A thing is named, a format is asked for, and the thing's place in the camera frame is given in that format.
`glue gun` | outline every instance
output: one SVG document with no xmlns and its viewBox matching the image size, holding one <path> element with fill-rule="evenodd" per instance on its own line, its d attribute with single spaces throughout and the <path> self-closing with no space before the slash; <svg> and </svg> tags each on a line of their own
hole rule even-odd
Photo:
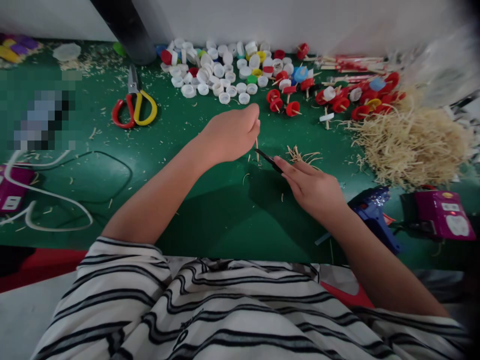
<svg viewBox="0 0 480 360">
<path fill-rule="evenodd" d="M 380 186 L 362 191 L 348 202 L 370 231 L 394 254 L 402 251 L 399 242 L 385 223 L 383 207 L 390 199 L 389 187 Z"/>
</svg>

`white wall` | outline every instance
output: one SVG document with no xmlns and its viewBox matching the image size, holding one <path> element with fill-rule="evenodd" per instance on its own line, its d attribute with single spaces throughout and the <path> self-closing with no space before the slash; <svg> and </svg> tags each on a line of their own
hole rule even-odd
<svg viewBox="0 0 480 360">
<path fill-rule="evenodd" d="M 292 51 L 307 42 L 314 51 L 329 54 L 384 54 L 386 48 L 417 44 L 463 21 L 458 16 L 460 0 L 133 1 L 156 43 L 173 37 L 196 45 L 206 39 L 218 44 L 265 40 L 274 49 Z M 41 38 L 115 39 L 89 0 L 0 4 L 0 31 Z"/>
</svg>

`scissors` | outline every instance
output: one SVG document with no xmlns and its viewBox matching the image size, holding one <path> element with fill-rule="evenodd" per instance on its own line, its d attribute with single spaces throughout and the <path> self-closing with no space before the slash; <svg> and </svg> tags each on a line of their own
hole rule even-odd
<svg viewBox="0 0 480 360">
<path fill-rule="evenodd" d="M 132 103 L 132 94 L 136 94 L 136 104 L 135 110 L 134 105 Z M 142 106 L 142 98 L 145 97 L 151 104 L 151 113 L 150 116 L 147 117 L 145 120 L 139 120 L 140 116 L 140 107 Z M 124 101 L 119 99 L 115 107 L 111 112 L 111 117 L 113 119 L 113 123 L 117 125 L 119 128 L 122 129 L 130 129 L 138 124 L 140 126 L 146 126 L 150 124 L 155 117 L 157 116 L 157 103 L 150 95 L 148 95 L 145 91 L 141 90 L 138 83 L 137 78 L 137 71 L 135 69 L 135 65 L 131 64 L 130 69 L 128 70 L 128 94 L 126 95 L 126 103 L 128 105 L 128 112 L 130 113 L 130 121 L 127 123 L 122 123 L 119 121 L 119 111 Z"/>
<path fill-rule="evenodd" d="M 278 165 L 275 163 L 274 159 L 271 156 L 268 156 L 266 153 L 264 153 L 260 149 L 255 149 L 255 152 L 260 154 L 262 158 L 267 160 L 276 171 L 278 171 L 280 174 L 283 173 L 282 169 L 278 167 Z"/>
</svg>

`scissor handle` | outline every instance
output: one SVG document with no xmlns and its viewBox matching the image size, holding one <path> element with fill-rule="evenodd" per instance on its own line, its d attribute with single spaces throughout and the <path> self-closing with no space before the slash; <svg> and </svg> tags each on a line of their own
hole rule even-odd
<svg viewBox="0 0 480 360">
<path fill-rule="evenodd" d="M 135 119 L 134 119 L 134 105 L 132 103 L 132 94 L 126 95 L 126 104 L 128 105 L 128 112 L 130 113 L 130 121 L 127 123 L 121 123 L 119 121 L 119 111 L 122 108 L 124 101 L 122 99 L 118 99 L 113 110 L 111 111 L 111 118 L 113 123 L 117 125 L 119 128 L 122 129 L 131 129 L 135 126 Z"/>
<path fill-rule="evenodd" d="M 147 117 L 145 120 L 139 120 L 140 116 L 140 106 L 142 105 L 142 95 L 150 102 L 151 104 L 151 113 L 150 116 Z M 150 124 L 155 117 L 157 116 L 157 103 L 155 100 L 148 95 L 145 91 L 140 90 L 139 93 L 136 94 L 136 104 L 135 104 L 135 112 L 133 115 L 133 119 L 135 122 L 140 126 L 146 126 Z"/>
</svg>

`red and yellow scissors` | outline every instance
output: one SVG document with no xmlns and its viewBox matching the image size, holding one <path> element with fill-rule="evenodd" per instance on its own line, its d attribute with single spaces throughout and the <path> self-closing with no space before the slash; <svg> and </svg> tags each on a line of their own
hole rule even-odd
<svg viewBox="0 0 480 360">
<path fill-rule="evenodd" d="M 135 109 L 132 103 L 132 94 L 136 94 Z M 145 97 L 150 102 L 151 113 L 150 113 L 150 116 L 147 117 L 145 120 L 139 120 L 140 107 L 142 106 L 143 97 Z M 113 123 L 117 125 L 119 128 L 130 129 L 130 128 L 133 128 L 135 124 L 138 124 L 140 126 L 145 126 L 150 124 L 157 116 L 157 103 L 145 91 L 139 89 L 137 71 L 135 69 L 135 65 L 133 64 L 130 65 L 130 69 L 128 70 L 128 94 L 126 95 L 126 103 L 128 105 L 128 112 L 130 113 L 129 122 L 122 123 L 119 121 L 119 111 L 122 105 L 124 104 L 124 101 L 122 99 L 119 99 L 116 102 L 115 107 L 111 112 Z"/>
</svg>

